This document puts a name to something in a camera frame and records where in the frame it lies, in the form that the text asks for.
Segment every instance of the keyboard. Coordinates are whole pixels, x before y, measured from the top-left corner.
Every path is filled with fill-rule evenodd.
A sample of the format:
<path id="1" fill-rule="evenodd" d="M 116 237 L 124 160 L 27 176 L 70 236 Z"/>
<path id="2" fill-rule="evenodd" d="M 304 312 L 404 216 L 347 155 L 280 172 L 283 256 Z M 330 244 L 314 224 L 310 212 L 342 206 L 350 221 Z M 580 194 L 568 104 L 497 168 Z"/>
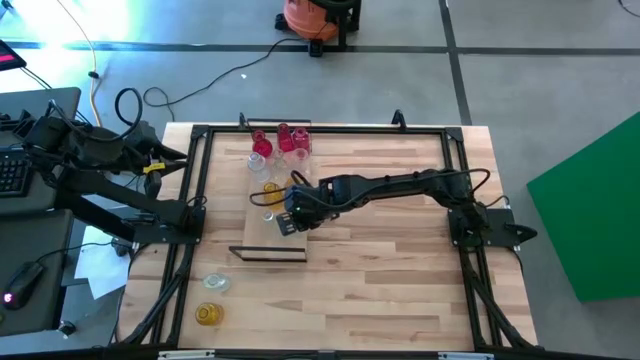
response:
<path id="1" fill-rule="evenodd" d="M 0 148 L 0 198 L 26 196 L 31 175 L 31 163 L 24 150 Z"/>

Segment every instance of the concrete floor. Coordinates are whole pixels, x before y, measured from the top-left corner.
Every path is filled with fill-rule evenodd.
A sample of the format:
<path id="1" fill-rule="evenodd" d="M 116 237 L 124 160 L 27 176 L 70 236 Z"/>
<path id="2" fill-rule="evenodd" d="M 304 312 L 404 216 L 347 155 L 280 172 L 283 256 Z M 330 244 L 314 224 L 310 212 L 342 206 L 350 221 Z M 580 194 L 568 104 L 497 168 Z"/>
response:
<path id="1" fill-rule="evenodd" d="M 54 87 L 80 87 L 80 109 L 91 119 L 86 76 L 90 53 L 52 45 L 54 40 L 81 40 L 80 34 L 55 2 L 46 11 L 31 9 L 28 2 L 14 0 L 23 16 L 5 14 L 0 38 L 48 42 L 51 46 L 45 49 L 18 52 L 32 71 Z M 625 2 L 640 12 L 640 1 Z M 74 13 L 95 41 L 267 45 L 286 36 L 272 29 L 281 0 L 65 3 L 76 4 Z M 625 13 L 615 0 L 448 3 L 458 46 L 640 48 L 640 19 Z M 442 47 L 451 45 L 445 29 L 438 0 L 367 0 L 361 30 L 350 36 L 350 43 Z M 523 246 L 522 258 L 538 339 L 551 350 L 640 358 L 640 298 L 579 303 L 525 187 L 639 110 L 640 51 L 634 54 L 459 57 L 471 121 L 491 129 L 504 190 L 511 197 L 516 219 L 540 231 L 537 239 Z M 97 103 L 103 121 L 116 131 L 124 129 L 113 111 L 114 96 L 123 87 L 160 86 L 176 98 L 261 55 L 215 48 L 99 51 L 104 81 Z M 456 93 L 453 79 L 444 53 L 331 53 L 321 59 L 304 53 L 274 53 L 176 105 L 174 111 L 177 121 L 235 121 L 242 111 L 250 117 L 386 123 L 401 108 L 412 124 L 459 125 L 460 88 Z M 36 88 L 20 71 L 0 73 L 2 92 Z M 132 102 L 125 107 L 133 112 Z M 165 109 L 147 107 L 144 119 L 161 135 L 170 118 Z M 115 295 L 94 303 L 86 289 L 78 287 L 68 293 L 65 318 L 85 319 L 82 328 L 89 330 L 67 341 L 55 334 L 3 338 L 0 353 L 104 345 L 113 326 Z"/>

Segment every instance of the white cable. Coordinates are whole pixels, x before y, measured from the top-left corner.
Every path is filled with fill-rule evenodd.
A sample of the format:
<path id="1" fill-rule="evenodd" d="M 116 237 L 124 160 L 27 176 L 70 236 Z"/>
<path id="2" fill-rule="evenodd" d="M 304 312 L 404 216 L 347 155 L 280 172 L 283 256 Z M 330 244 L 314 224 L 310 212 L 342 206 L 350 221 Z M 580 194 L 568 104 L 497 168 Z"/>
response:
<path id="1" fill-rule="evenodd" d="M 78 29 L 80 30 L 82 35 L 84 35 L 84 38 L 87 40 L 87 44 L 89 44 L 89 48 L 91 48 L 91 55 L 93 55 L 93 72 L 97 74 L 98 61 L 96 60 L 96 51 L 93 48 L 93 44 L 91 43 L 91 40 L 89 40 L 89 36 L 87 36 L 87 33 L 84 32 L 84 29 L 82 29 L 82 26 L 80 26 L 80 23 L 78 23 L 78 21 L 76 20 L 76 18 L 73 17 L 73 15 L 71 15 L 71 13 L 64 6 L 64 4 L 62 4 L 60 0 L 56 0 L 56 1 L 58 2 L 58 4 L 60 4 L 60 6 L 67 13 L 67 15 L 69 15 L 71 20 L 73 20 L 73 22 L 76 23 L 76 26 L 78 26 Z M 95 94 L 96 89 L 97 89 L 96 79 L 94 77 L 91 77 L 91 88 L 89 89 L 89 103 L 91 104 L 91 110 L 93 111 L 93 116 L 95 116 L 96 118 L 96 124 L 102 127 L 102 121 L 100 121 L 100 115 L 98 114 L 98 109 L 96 108 L 95 99 L 94 99 L 96 95 Z"/>

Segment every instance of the orange vacuum cleaner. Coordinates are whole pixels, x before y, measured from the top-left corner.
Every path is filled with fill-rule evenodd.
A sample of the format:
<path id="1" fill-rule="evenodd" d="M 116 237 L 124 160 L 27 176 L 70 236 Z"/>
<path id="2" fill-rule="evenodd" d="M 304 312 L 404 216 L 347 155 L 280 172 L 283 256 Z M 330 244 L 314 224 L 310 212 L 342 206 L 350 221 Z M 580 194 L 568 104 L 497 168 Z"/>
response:
<path id="1" fill-rule="evenodd" d="M 361 8 L 362 0 L 285 0 L 275 28 L 309 39 L 309 55 L 320 57 L 324 43 L 336 35 L 337 50 L 346 50 L 347 32 L 360 28 Z"/>

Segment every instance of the wooden tabletop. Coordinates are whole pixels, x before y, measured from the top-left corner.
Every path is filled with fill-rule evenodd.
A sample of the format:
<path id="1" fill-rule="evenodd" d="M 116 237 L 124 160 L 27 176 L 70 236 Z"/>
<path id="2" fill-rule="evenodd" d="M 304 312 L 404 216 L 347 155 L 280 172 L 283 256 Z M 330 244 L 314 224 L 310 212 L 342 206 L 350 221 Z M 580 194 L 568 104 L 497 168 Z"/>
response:
<path id="1" fill-rule="evenodd" d="M 186 153 L 192 125 L 168 124 L 164 143 Z M 488 203 L 502 195 L 489 129 L 463 127 L 463 132 L 469 167 L 492 172 L 476 193 Z M 213 141 L 205 234 L 189 279 L 181 348 L 473 349 L 446 209 L 426 196 L 373 202 L 325 223 L 309 233 L 305 264 L 243 262 L 229 253 L 228 246 L 243 240 L 250 149 L 247 134 L 217 134 Z M 318 134 L 311 166 L 316 179 L 345 173 L 374 177 L 439 169 L 443 160 L 435 136 Z M 199 168 L 196 163 L 189 197 Z M 474 182 L 481 177 L 474 174 Z M 160 198 L 177 199 L 181 179 L 182 172 L 165 177 Z M 134 263 L 120 313 L 121 336 L 133 331 L 156 300 L 166 252 L 166 245 L 150 246 Z M 537 343 L 518 261 L 496 248 L 487 249 L 487 259 L 497 303 L 521 334 Z M 203 286 L 202 279 L 214 272 L 231 278 L 227 292 Z M 171 315 L 174 300 L 168 305 Z M 219 326 L 195 321 L 203 302 L 224 307 Z M 483 309 L 481 320 L 489 341 Z"/>

